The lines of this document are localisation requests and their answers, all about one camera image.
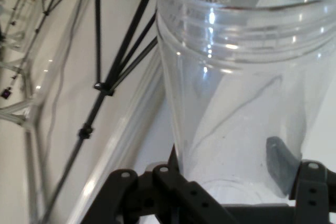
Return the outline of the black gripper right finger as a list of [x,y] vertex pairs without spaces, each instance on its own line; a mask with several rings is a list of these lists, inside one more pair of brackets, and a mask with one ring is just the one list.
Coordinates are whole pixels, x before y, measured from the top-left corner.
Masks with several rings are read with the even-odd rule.
[[283,195],[296,202],[292,223],[329,223],[335,213],[335,172],[322,163],[297,159],[283,140],[266,140],[266,164]]

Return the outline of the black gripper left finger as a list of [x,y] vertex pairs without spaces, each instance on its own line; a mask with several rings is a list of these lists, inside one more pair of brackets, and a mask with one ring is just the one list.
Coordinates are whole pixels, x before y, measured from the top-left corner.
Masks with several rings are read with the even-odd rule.
[[139,223],[145,216],[159,223],[238,222],[198,183],[181,175],[175,153],[142,175],[131,169],[112,172],[81,223]]

